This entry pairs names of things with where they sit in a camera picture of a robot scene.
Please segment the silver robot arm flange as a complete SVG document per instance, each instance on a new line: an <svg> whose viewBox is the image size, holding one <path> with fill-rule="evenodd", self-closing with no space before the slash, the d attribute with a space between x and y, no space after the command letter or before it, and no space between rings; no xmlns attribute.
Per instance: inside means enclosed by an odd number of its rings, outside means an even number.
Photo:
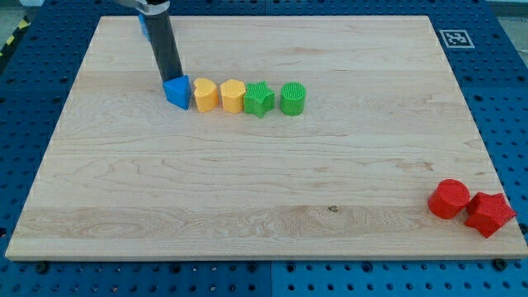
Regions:
<svg viewBox="0 0 528 297"><path fill-rule="evenodd" d="M170 7L169 0L114 0L123 7L134 8L147 16L161 14Z"/></svg>

